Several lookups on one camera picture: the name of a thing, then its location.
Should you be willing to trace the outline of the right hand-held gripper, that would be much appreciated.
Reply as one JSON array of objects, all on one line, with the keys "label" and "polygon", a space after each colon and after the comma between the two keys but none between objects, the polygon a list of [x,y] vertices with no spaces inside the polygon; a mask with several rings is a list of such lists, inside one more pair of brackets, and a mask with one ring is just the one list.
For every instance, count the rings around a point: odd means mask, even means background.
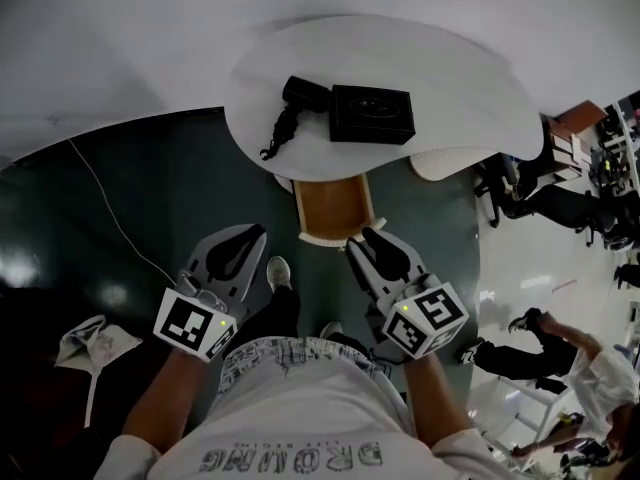
[{"label": "right hand-held gripper", "polygon": [[412,359],[449,344],[469,319],[452,285],[428,272],[391,292],[395,281],[410,281],[415,250],[372,227],[365,227],[362,236],[364,242],[347,241],[347,258],[360,288],[377,300],[367,310],[376,341],[388,340]]}]

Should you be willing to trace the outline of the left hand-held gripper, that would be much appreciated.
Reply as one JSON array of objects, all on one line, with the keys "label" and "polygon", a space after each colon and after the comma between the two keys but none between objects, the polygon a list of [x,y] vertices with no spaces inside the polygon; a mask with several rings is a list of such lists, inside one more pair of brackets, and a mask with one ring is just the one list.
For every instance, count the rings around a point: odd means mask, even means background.
[{"label": "left hand-held gripper", "polygon": [[236,335],[236,318],[267,243],[259,224],[240,224],[203,238],[166,288],[153,334],[172,347],[211,362]]}]

